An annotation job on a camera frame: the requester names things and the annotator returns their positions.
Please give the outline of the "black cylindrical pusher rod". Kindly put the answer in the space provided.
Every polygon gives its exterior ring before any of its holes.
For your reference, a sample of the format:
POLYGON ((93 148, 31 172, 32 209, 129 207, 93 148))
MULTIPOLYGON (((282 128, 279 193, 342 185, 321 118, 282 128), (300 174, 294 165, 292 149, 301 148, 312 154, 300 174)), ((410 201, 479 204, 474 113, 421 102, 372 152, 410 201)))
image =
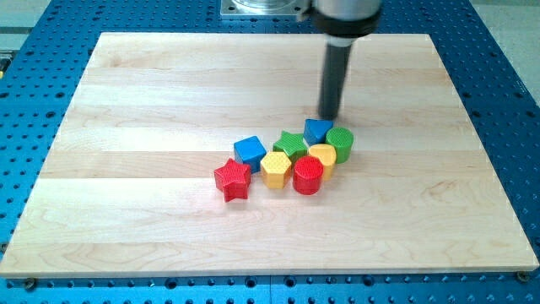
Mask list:
POLYGON ((334 120, 338 117, 351 48, 326 45, 317 108, 321 119, 334 120))

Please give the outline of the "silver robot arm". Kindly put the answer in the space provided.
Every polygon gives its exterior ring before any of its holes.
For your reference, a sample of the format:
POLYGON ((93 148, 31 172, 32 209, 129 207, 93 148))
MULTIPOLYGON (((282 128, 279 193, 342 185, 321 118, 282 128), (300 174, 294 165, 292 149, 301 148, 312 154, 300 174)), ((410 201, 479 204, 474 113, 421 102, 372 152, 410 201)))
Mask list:
POLYGON ((320 118, 338 117, 353 43, 376 30, 382 10, 382 0, 315 0, 311 4, 311 21, 326 36, 318 102, 320 118))

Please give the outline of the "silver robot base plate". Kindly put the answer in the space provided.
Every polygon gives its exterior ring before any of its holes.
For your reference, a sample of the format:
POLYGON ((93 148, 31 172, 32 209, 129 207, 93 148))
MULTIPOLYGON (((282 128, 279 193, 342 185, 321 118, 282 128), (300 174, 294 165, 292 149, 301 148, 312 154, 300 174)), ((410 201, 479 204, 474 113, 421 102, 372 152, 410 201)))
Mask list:
POLYGON ((222 16, 296 15, 311 5, 310 0, 221 0, 222 16))

